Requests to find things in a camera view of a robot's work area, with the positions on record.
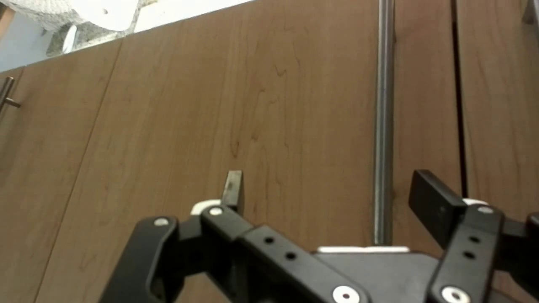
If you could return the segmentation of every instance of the wooden cabinet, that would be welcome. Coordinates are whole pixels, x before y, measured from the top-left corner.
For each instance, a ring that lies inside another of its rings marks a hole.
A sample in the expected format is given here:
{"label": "wooden cabinet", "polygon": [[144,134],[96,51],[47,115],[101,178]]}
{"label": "wooden cabinet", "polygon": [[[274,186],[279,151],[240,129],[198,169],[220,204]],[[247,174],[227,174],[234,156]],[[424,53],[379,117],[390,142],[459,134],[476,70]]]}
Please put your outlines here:
{"label": "wooden cabinet", "polygon": [[0,299],[42,284],[118,45],[25,68],[0,120]]}
{"label": "wooden cabinet", "polygon": [[539,40],[523,4],[458,2],[468,194],[517,221],[539,211]]}
{"label": "wooden cabinet", "polygon": [[[395,14],[394,243],[439,255],[412,171],[517,220],[537,206],[539,43],[502,0]],[[185,220],[230,169],[249,221],[368,247],[375,45],[377,2],[256,0],[27,68],[0,122],[0,299],[96,302],[136,221]],[[182,299],[222,302],[202,279]]]}
{"label": "wooden cabinet", "polygon": [[[456,184],[458,139],[449,6],[419,4],[438,19],[400,13],[395,216],[400,242],[429,243],[409,228],[409,178],[422,166]],[[304,250],[370,245],[375,13],[259,0],[126,40],[37,302],[94,302],[138,220],[185,220],[230,169],[244,173],[249,221]],[[183,300],[219,300],[207,290],[197,280]]]}

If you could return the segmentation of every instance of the cabinet door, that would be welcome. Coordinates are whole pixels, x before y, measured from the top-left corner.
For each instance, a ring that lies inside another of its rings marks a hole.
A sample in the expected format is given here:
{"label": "cabinet door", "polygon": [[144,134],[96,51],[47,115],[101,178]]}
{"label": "cabinet door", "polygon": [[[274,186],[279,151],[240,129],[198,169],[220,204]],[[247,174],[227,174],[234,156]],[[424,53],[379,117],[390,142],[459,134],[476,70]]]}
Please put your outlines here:
{"label": "cabinet door", "polygon": [[35,300],[116,53],[118,45],[28,66],[13,93],[21,109],[3,109],[1,302]]}
{"label": "cabinet door", "polygon": [[468,194],[518,221],[539,211],[539,41],[522,13],[523,2],[458,2]]}
{"label": "cabinet door", "polygon": [[[448,23],[446,9],[429,8]],[[419,135],[399,144],[417,149],[400,152],[399,162],[434,166],[453,181],[458,146],[453,130],[443,130],[456,115],[436,114],[454,110],[449,36],[443,23],[411,36],[417,19],[411,8],[404,14],[399,87],[412,110],[397,112],[399,139]],[[441,45],[419,48],[429,60],[419,63],[412,45],[429,40]],[[353,0],[257,0],[126,40],[37,302],[96,302],[138,220],[185,220],[195,203],[220,196],[230,169],[244,173],[249,221],[308,252],[368,245],[375,43],[377,4]],[[411,58],[421,70],[407,65]],[[421,125],[407,117],[416,114],[431,117]],[[429,154],[429,141],[448,147],[449,164]],[[402,213],[411,174],[407,166],[397,174]],[[222,300],[212,290],[195,280],[182,299]]]}
{"label": "cabinet door", "polygon": [[395,4],[394,245],[439,257],[407,206],[414,171],[461,191],[449,0]]}

